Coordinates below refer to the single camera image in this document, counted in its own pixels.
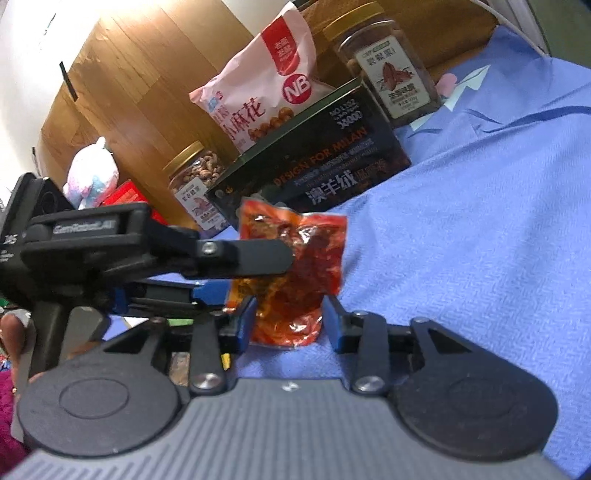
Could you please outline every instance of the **orange plastic package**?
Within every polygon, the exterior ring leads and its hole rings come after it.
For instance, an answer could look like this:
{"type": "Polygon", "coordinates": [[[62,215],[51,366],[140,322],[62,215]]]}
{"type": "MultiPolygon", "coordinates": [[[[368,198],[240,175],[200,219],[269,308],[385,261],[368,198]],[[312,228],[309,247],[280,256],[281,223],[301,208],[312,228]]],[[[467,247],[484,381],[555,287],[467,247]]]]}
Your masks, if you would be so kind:
{"type": "Polygon", "coordinates": [[[347,217],[302,215],[255,199],[245,199],[240,214],[241,239],[279,238],[293,250],[294,263],[281,277],[233,280],[227,309],[255,295],[253,343],[277,348],[309,345],[320,333],[322,298],[340,290],[347,217]]]}

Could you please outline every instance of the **snack packet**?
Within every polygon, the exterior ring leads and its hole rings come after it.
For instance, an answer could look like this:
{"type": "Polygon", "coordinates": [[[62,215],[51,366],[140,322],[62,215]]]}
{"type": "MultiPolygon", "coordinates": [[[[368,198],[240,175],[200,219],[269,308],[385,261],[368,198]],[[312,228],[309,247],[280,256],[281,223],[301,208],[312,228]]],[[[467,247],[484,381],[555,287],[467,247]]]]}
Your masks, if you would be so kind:
{"type": "Polygon", "coordinates": [[[293,250],[294,263],[281,277],[233,280],[227,309],[255,295],[253,343],[293,348],[314,342],[320,333],[322,298],[340,290],[347,217],[302,215],[250,198],[242,202],[240,213],[241,239],[279,238],[293,250]]]}
{"type": "Polygon", "coordinates": [[[218,75],[189,97],[244,153],[334,90],[312,79],[315,63],[310,27],[289,2],[218,75]]]}

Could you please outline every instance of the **white wall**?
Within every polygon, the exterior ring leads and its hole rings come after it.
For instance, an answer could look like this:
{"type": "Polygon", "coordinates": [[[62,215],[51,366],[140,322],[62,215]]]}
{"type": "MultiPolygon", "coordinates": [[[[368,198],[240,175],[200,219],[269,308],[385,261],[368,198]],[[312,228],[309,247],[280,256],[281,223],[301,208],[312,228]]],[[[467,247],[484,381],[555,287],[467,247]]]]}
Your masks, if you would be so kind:
{"type": "MultiPolygon", "coordinates": [[[[62,84],[59,63],[70,68],[100,10],[148,1],[9,0],[0,20],[0,186],[12,187],[19,175],[34,171],[31,147],[62,84]]],[[[223,1],[253,34],[287,3],[223,1]]]]}

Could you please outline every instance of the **white jar label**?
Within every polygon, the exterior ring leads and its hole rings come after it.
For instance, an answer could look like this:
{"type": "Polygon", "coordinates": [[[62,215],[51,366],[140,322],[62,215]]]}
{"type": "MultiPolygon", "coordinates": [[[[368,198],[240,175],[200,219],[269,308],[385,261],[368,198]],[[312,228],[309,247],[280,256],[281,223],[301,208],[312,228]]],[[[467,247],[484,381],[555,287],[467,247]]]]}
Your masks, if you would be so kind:
{"type": "Polygon", "coordinates": [[[400,46],[390,36],[355,54],[392,118],[416,110],[431,101],[417,71],[400,46]]]}
{"type": "Polygon", "coordinates": [[[204,232],[215,228],[221,231],[227,225],[226,219],[205,197],[207,187],[199,177],[195,177],[174,194],[187,213],[204,232]]]}

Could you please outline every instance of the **plush toy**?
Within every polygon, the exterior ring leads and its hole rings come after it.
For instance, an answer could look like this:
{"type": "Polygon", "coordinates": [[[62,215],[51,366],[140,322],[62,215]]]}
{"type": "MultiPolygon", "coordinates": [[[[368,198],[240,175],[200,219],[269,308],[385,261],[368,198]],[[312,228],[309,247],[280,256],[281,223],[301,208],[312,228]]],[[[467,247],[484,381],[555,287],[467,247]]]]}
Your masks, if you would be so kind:
{"type": "Polygon", "coordinates": [[[74,156],[63,192],[74,207],[94,208],[113,193],[118,180],[117,165],[100,137],[74,156]]]}

